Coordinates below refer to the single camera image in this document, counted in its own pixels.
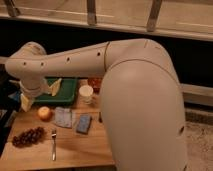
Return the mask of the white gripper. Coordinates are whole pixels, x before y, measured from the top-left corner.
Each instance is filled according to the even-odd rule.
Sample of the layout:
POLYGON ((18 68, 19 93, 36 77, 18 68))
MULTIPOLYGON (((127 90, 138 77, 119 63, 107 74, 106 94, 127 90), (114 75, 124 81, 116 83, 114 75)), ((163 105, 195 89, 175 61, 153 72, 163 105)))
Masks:
POLYGON ((32 77, 32 78, 21 79, 20 87, 21 87, 21 92, 23 93, 20 96, 21 108, 25 112, 31 109, 34 103, 34 100, 29 98, 35 98, 44 93, 48 94, 49 92, 51 92, 52 96, 56 96, 58 91, 60 90, 61 82, 62 82, 62 79, 59 78, 50 86, 50 89, 49 89, 47 80, 44 77, 32 77))

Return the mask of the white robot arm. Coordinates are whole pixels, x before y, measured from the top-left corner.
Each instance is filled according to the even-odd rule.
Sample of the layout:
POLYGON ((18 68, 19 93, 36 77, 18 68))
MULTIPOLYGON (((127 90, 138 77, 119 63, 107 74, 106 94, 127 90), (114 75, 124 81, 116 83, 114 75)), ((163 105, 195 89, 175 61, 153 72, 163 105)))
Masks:
POLYGON ((45 92, 48 77, 100 77, 101 116, 117 170, 187 170, 182 90, 159 43, 109 41, 48 55, 29 42, 5 69, 29 98, 45 92))

